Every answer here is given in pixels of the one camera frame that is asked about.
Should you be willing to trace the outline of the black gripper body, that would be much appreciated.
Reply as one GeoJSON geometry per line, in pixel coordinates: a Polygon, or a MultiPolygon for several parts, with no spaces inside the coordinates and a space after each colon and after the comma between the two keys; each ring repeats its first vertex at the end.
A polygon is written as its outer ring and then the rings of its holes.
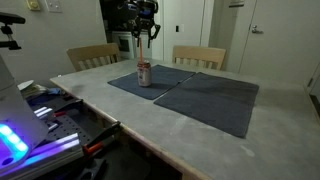
{"type": "Polygon", "coordinates": [[[128,9],[136,12],[136,18],[129,21],[133,31],[158,29],[154,16],[159,10],[157,0],[128,0],[128,9]]]}

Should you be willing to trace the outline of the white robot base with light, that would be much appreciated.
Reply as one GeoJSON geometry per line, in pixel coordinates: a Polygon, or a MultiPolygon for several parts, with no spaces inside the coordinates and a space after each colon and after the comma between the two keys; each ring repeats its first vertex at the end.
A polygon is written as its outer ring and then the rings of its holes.
{"type": "Polygon", "coordinates": [[[23,163],[47,134],[0,56],[0,173],[23,163]]]}

